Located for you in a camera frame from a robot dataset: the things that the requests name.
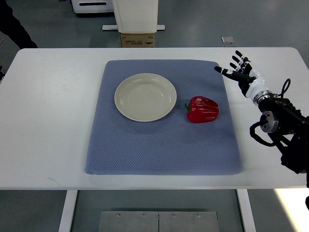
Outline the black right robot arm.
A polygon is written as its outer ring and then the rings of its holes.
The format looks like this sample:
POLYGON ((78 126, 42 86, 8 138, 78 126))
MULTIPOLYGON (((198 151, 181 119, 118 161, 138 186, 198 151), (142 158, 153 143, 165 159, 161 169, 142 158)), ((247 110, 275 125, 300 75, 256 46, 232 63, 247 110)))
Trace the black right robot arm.
POLYGON ((253 102, 262 115, 250 127, 250 136, 260 144, 277 147, 281 164, 309 180, 309 118, 304 117, 289 99, 261 91, 253 102))

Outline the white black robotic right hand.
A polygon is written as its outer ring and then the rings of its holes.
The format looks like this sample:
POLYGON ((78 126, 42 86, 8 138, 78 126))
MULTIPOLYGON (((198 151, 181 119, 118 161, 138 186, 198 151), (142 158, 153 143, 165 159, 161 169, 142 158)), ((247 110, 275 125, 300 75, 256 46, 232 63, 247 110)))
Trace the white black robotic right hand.
POLYGON ((255 102, 259 93, 268 91, 265 86, 265 79, 256 65, 246 56, 238 50, 235 51, 235 54, 232 59, 236 63, 230 63, 231 69, 219 66, 215 66, 214 69, 223 76, 238 82, 242 94, 255 102))

